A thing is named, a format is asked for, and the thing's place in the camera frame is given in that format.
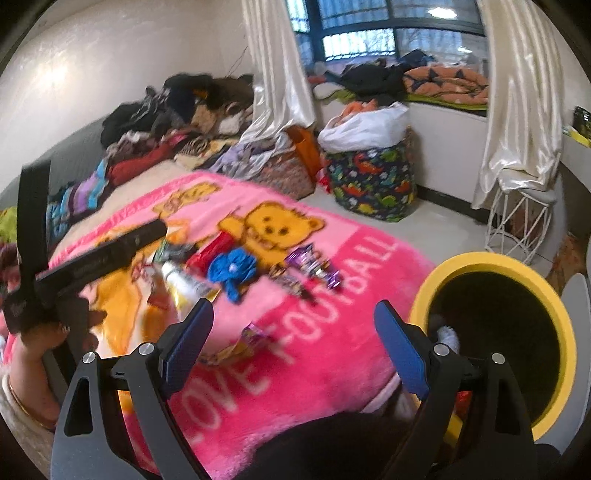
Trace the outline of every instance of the white stool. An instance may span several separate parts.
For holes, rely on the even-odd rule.
[[[498,189],[488,217],[484,248],[489,252],[513,256],[529,265],[548,232],[556,193],[551,189],[544,192],[533,189],[504,189],[505,182],[512,180],[512,174],[510,171],[507,174],[502,172],[499,176]],[[515,206],[513,202],[509,202],[511,195],[516,198]],[[507,224],[521,212],[525,215],[524,231],[523,235],[517,237],[507,231]]]

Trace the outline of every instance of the white plastic bag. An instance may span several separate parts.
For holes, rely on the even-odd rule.
[[[388,108],[357,113],[335,127],[332,118],[318,136],[318,143],[328,153],[389,148],[404,139],[410,124],[408,108],[397,102]]]

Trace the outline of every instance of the human hand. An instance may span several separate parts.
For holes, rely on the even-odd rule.
[[[106,312],[89,313],[89,330],[102,323]],[[43,354],[66,341],[70,329],[61,323],[42,323],[17,337],[10,364],[9,382],[14,396],[33,419],[43,426],[57,421],[60,406],[53,396]],[[90,332],[85,339],[85,349],[94,350],[98,340]]]
[[[89,312],[89,332],[84,340],[84,350],[95,350],[98,346],[98,340],[90,330],[92,327],[100,325],[106,315],[106,312],[102,310],[91,310]],[[39,324],[26,333],[21,334],[21,353],[25,355],[27,359],[40,359],[45,352],[57,348],[64,343],[69,333],[70,328],[62,323]]]

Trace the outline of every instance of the window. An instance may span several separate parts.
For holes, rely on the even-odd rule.
[[[322,41],[326,60],[396,55],[394,32],[391,28],[329,35]]]
[[[454,63],[488,58],[476,0],[287,0],[302,60],[402,57],[419,48]]]

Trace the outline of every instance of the folded blanket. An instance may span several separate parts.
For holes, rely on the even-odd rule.
[[[487,105],[488,80],[461,67],[419,67],[404,74],[407,93],[459,105]]]

